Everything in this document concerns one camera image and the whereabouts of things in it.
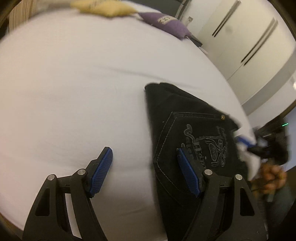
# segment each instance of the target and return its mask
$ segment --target purple pillow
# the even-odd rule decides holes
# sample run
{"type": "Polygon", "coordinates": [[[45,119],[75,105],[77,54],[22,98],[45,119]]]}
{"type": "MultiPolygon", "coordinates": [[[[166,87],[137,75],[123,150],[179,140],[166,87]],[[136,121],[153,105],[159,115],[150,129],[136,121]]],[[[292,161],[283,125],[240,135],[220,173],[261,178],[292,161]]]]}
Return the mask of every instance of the purple pillow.
{"type": "Polygon", "coordinates": [[[188,28],[181,21],[170,15],[160,12],[140,12],[139,15],[146,23],[174,35],[178,39],[191,36],[188,28]]]}

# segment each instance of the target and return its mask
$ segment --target white bed sheet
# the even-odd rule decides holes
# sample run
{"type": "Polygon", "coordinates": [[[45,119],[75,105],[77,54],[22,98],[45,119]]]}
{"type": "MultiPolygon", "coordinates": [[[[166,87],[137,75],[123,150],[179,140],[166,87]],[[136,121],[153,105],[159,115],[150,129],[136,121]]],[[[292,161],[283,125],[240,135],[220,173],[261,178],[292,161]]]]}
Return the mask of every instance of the white bed sheet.
{"type": "MultiPolygon", "coordinates": [[[[39,15],[0,44],[0,212],[23,229],[45,178],[73,174],[113,149],[94,210],[109,239],[164,240],[155,197],[144,86],[169,82],[238,120],[221,73],[188,39],[132,17],[60,10],[39,15]]],[[[250,177],[259,160],[248,160],[250,177]]],[[[74,234],[78,234],[70,212],[74,234]]]]}

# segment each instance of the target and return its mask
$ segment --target black jeans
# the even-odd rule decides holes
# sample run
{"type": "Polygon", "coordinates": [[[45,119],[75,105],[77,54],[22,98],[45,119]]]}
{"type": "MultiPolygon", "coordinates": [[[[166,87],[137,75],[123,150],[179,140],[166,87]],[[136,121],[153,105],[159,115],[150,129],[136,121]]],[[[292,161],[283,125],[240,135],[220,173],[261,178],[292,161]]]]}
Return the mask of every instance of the black jeans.
{"type": "Polygon", "coordinates": [[[233,131],[238,126],[208,103],[167,83],[145,87],[152,128],[153,165],[168,241],[181,241],[193,220],[199,199],[190,193],[177,161],[177,148],[218,175],[241,174],[247,167],[238,158],[233,131]]]}

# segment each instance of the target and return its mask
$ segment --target white cabinet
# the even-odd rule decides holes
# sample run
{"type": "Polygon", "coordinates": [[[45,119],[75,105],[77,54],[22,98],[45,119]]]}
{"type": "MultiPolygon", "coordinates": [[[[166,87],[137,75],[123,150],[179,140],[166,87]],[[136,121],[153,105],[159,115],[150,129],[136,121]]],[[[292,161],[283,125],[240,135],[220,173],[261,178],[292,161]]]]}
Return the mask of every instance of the white cabinet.
{"type": "Polygon", "coordinates": [[[267,0],[223,0],[197,38],[244,104],[293,53],[287,29],[267,0]]]}

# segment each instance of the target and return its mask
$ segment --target metal screw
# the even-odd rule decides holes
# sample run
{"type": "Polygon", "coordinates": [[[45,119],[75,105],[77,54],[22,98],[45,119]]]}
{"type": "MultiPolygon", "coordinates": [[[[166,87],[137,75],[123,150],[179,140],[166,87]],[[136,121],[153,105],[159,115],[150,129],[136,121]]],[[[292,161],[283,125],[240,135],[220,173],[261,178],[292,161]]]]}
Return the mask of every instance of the metal screw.
{"type": "Polygon", "coordinates": [[[242,175],[240,175],[240,174],[236,174],[236,175],[235,175],[235,178],[236,178],[237,180],[241,180],[241,179],[242,179],[242,175]]]}
{"type": "Polygon", "coordinates": [[[206,169],[206,170],[205,170],[205,174],[208,175],[208,176],[210,176],[210,175],[213,174],[213,172],[212,172],[212,170],[210,170],[210,169],[206,169]]]}
{"type": "Polygon", "coordinates": [[[80,169],[77,172],[78,175],[84,175],[85,174],[85,169],[80,169]]]}
{"type": "Polygon", "coordinates": [[[47,177],[47,179],[50,180],[50,181],[52,181],[54,178],[55,178],[55,176],[54,176],[53,174],[51,174],[51,175],[49,175],[49,176],[47,177]]]}

